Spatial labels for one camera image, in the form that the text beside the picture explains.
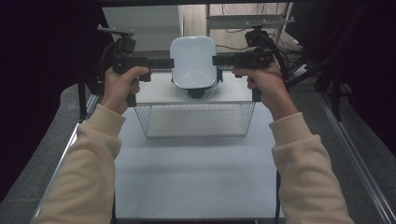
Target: wire basket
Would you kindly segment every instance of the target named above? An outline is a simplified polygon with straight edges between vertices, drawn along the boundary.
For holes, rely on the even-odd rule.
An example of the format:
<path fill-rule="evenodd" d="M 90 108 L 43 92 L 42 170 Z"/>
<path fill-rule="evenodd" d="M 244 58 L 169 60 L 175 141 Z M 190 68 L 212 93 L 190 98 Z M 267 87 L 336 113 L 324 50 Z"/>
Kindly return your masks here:
<path fill-rule="evenodd" d="M 146 137 L 245 136 L 255 103 L 156 105 L 134 110 Z"/>

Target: cream sweatshirt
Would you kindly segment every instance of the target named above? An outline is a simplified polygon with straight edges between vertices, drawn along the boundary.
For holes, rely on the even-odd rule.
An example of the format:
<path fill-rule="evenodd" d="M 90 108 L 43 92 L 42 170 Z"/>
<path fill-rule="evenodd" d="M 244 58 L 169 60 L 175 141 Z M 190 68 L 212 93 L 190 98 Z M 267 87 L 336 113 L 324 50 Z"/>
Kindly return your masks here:
<path fill-rule="evenodd" d="M 115 165 L 125 118 L 96 107 L 78 125 L 78 139 L 67 150 L 33 223 L 108 224 L 114 198 Z M 281 175 L 280 201 L 288 224 L 353 223 L 329 155 L 301 113 L 270 124 L 274 161 Z"/>

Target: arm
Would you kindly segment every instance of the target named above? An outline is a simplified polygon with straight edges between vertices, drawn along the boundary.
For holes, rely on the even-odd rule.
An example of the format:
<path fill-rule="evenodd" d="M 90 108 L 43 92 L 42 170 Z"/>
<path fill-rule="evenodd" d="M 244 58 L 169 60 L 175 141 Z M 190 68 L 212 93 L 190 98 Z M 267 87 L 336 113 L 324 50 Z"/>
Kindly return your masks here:
<path fill-rule="evenodd" d="M 139 91 L 135 67 L 119 76 L 106 72 L 105 95 L 92 116 L 78 125 L 76 142 L 67 149 L 59 173 L 45 197 L 35 223 L 109 223 L 114 199 L 118 138 L 128 93 Z"/>
<path fill-rule="evenodd" d="M 282 182 L 279 199 L 291 223 L 353 223 L 331 161 L 286 91 L 277 64 L 265 70 L 234 69 L 248 76 L 247 86 L 262 91 L 262 103 L 274 118 L 273 157 Z"/>

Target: ribbed cuff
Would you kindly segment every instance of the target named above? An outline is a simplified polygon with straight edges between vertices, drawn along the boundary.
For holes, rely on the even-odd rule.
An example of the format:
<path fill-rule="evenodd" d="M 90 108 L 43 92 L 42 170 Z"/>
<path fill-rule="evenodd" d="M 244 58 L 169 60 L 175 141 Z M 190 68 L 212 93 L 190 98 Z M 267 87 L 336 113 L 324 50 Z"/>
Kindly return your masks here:
<path fill-rule="evenodd" d="M 105 108 L 102 105 L 97 105 L 95 111 L 84 125 L 95 129 L 101 133 L 106 133 L 110 136 L 118 137 L 125 117 L 116 112 Z"/>
<path fill-rule="evenodd" d="M 270 128 L 275 138 L 275 147 L 313 136 L 301 112 L 270 123 Z"/>

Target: white bowl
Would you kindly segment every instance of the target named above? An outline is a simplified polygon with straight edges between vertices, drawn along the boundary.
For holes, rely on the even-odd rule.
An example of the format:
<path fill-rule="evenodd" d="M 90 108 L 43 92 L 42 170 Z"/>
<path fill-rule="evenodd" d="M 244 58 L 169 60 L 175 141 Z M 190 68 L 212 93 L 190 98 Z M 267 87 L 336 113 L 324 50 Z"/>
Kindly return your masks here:
<path fill-rule="evenodd" d="M 171 44 L 171 58 L 175 60 L 172 79 L 181 89 L 201 89 L 218 84 L 217 67 L 212 63 L 216 45 L 207 36 L 187 36 Z"/>

